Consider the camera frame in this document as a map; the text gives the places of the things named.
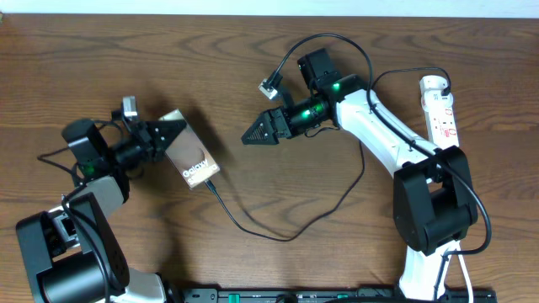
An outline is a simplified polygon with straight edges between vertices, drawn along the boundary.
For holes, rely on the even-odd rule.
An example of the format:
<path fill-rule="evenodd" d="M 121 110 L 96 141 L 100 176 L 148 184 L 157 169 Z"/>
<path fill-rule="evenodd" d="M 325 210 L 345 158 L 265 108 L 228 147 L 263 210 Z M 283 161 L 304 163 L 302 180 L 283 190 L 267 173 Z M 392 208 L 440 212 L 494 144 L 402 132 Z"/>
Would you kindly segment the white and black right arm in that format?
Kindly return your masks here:
<path fill-rule="evenodd" d="M 459 147 L 454 98 L 446 71 L 425 68 L 419 81 L 427 137 L 391 113 L 374 85 L 355 74 L 343 76 L 325 49 L 297 62 L 309 97 L 294 102 L 274 72 L 259 90 L 283 98 L 265 110 L 245 131 L 245 145 L 276 145 L 280 139 L 306 134 L 329 120 L 364 144 L 392 176 L 392 215 L 407 245 L 398 288 L 407 299 L 440 300 L 451 257 L 462 255 L 461 240 L 478 220 L 467 157 Z"/>

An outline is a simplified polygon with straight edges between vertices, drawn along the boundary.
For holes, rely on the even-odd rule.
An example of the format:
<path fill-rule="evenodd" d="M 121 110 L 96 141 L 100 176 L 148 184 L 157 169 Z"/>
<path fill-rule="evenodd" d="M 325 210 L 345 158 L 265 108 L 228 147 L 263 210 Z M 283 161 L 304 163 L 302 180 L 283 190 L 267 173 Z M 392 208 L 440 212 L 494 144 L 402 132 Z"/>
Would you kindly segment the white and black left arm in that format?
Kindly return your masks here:
<path fill-rule="evenodd" d="M 131 121 L 108 146 L 103 123 L 76 120 L 61 135 L 77 159 L 71 193 L 58 207 L 19 221 L 16 234 L 36 302 L 182 302 L 161 274 L 130 268 L 107 221 L 129 198 L 128 171 L 157 162 L 185 129 L 182 120 Z"/>

